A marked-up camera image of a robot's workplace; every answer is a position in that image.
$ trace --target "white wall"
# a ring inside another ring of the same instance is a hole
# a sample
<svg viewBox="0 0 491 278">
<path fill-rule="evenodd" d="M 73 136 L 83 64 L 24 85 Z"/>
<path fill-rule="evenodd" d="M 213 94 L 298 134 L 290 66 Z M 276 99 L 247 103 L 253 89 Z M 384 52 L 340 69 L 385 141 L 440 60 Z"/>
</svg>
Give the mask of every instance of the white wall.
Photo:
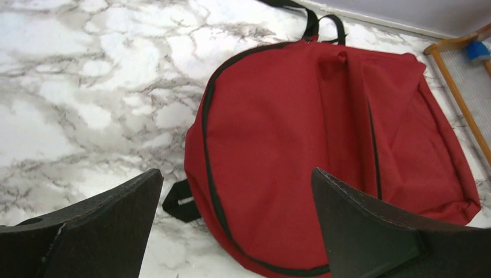
<svg viewBox="0 0 491 278">
<path fill-rule="evenodd" d="M 491 23 L 491 0 L 313 1 L 450 36 L 465 35 Z"/>
</svg>

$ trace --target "wooden stick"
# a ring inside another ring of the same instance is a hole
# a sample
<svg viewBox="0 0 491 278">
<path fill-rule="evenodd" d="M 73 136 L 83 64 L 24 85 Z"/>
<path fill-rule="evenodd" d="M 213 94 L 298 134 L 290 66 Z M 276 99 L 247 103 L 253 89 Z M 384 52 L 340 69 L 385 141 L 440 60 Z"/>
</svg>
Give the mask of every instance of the wooden stick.
<svg viewBox="0 0 491 278">
<path fill-rule="evenodd" d="M 445 78 L 445 81 L 448 84 L 448 87 L 450 88 L 450 92 L 453 95 L 453 98 L 457 102 L 457 105 L 459 106 L 460 110 L 462 111 L 462 114 L 464 115 L 464 118 L 466 119 L 467 123 L 469 124 L 469 127 L 477 141 L 477 144 L 479 147 L 481 147 L 481 150 L 484 154 L 484 157 L 488 161 L 488 164 L 491 166 L 491 151 L 489 149 L 488 144 L 486 143 L 486 140 L 482 136 L 481 131 L 479 130 L 479 127 L 477 126 L 474 118 L 472 117 L 471 112 L 469 111 L 469 108 L 467 108 L 466 103 L 464 102 L 464 99 L 462 98 L 462 95 L 459 92 L 459 89 L 457 88 L 457 84 L 453 81 L 452 76 L 450 75 L 450 72 L 448 71 L 442 56 L 440 55 L 440 52 L 438 51 L 437 48 L 433 49 L 431 51 L 431 55 L 435 58 L 435 63 L 437 64 L 438 68 L 442 72 L 442 75 Z"/>
<path fill-rule="evenodd" d="M 491 23 L 468 35 L 455 39 L 444 39 L 433 43 L 424 50 L 424 54 L 429 55 L 434 49 L 440 52 L 448 50 L 462 49 L 473 41 L 484 41 L 491 37 Z"/>
<path fill-rule="evenodd" d="M 489 77 L 491 77 L 491 61 L 485 61 L 484 62 L 484 67 L 486 68 L 488 74 L 489 74 Z"/>
</svg>

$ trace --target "blue object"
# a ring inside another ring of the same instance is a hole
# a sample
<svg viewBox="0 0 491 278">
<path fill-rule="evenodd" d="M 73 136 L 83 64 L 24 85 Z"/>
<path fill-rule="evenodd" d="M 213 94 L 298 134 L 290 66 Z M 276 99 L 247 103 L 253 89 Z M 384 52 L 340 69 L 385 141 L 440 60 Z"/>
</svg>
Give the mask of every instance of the blue object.
<svg viewBox="0 0 491 278">
<path fill-rule="evenodd" d="M 488 48 L 482 42 L 471 42 L 466 46 L 467 57 L 471 61 L 491 60 L 491 54 Z"/>
</svg>

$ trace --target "zipper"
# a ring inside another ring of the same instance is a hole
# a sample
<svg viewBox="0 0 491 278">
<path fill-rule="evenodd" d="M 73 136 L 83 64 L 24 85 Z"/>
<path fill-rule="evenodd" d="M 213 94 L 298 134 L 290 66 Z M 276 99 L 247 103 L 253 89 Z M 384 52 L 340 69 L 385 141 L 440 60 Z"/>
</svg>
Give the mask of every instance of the zipper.
<svg viewBox="0 0 491 278">
<path fill-rule="evenodd" d="M 292 268 L 283 268 L 280 266 L 276 265 L 271 265 L 267 262 L 258 260 L 256 258 L 253 258 L 249 256 L 241 247 L 240 245 L 235 241 L 235 239 L 232 236 L 232 233 L 230 231 L 227 219 L 225 217 L 225 212 L 223 210 L 220 198 L 217 194 L 217 187 L 215 186 L 215 182 L 213 180 L 213 174 L 211 171 L 211 165 L 210 165 L 210 155 L 208 153 L 208 147 L 207 147 L 207 123 L 208 123 L 208 113 L 210 111 L 211 107 L 211 102 L 213 99 L 213 94 L 215 91 L 215 81 L 217 78 L 220 76 L 220 74 L 223 73 L 223 71 L 235 64 L 236 62 L 240 61 L 241 59 L 262 51 L 266 50 L 271 50 L 271 49 L 282 49 L 285 46 L 294 44 L 294 43 L 310 43 L 312 40 L 304 38 L 302 41 L 296 41 L 296 42 L 283 42 L 283 43 L 277 43 L 274 45 L 266 45 L 266 46 L 258 46 L 249 50 L 246 50 L 244 52 L 241 52 L 232 58 L 228 59 L 225 61 L 220 67 L 217 68 L 217 70 L 212 74 L 210 81 L 208 82 L 208 85 L 205 89 L 204 92 L 204 97 L 203 97 L 203 110 L 201 112 L 201 129 L 203 131 L 203 145 L 204 145 L 204 158 L 205 158 L 205 163 L 206 163 L 206 172 L 208 176 L 208 185 L 210 189 L 210 197 L 211 197 L 211 202 L 213 205 L 213 209 L 215 211 L 215 214 L 218 218 L 218 222 L 220 223 L 220 226 L 222 227 L 223 231 L 225 232 L 225 235 L 228 237 L 228 239 L 233 243 L 233 245 L 247 258 L 250 260 L 258 263 L 259 265 L 263 266 L 264 268 L 271 270 L 273 272 L 276 272 L 278 274 L 286 275 L 286 276 L 295 276 L 295 277 L 314 277 L 314 276 L 320 276 L 329 273 L 331 270 L 329 268 L 329 265 L 321 265 L 317 266 L 312 269 L 292 269 Z"/>
<path fill-rule="evenodd" d="M 368 116 L 370 118 L 370 131 L 372 134 L 373 159 L 375 161 L 375 179 L 377 182 L 377 198 L 382 200 L 382 178 L 380 177 L 379 153 L 377 151 L 377 138 L 375 136 L 375 128 L 373 127 L 372 109 L 370 102 L 368 104 Z"/>
</svg>

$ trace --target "baseboard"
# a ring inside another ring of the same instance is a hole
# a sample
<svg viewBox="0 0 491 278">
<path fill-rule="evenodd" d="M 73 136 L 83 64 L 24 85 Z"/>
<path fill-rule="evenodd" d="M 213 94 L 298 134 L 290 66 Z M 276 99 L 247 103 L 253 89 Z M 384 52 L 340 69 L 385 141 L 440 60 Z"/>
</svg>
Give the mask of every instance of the baseboard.
<svg viewBox="0 0 491 278">
<path fill-rule="evenodd" d="M 342 9 L 335 9 L 335 8 L 330 8 L 329 6 L 321 3 L 317 3 L 311 0 L 299 0 L 299 2 L 304 3 L 306 6 L 312 7 L 312 8 L 317 8 L 319 10 L 322 10 L 323 12 L 327 13 L 333 13 L 337 14 L 338 16 L 346 17 L 348 19 L 354 19 L 354 20 L 359 20 L 363 22 L 368 22 L 376 25 L 381 25 L 381 26 L 386 26 L 394 29 L 399 29 L 411 33 L 416 33 L 424 36 L 430 36 L 433 38 L 437 39 L 449 39 L 449 38 L 454 38 L 453 36 L 450 36 L 448 34 L 442 34 L 439 32 L 434 32 L 422 28 L 417 28 L 414 26 L 390 21 L 390 20 L 385 20 L 385 19 L 379 19 L 376 17 L 372 16 L 366 16 L 361 13 L 355 13 L 355 12 L 350 12 L 348 10 L 342 10 Z"/>
</svg>

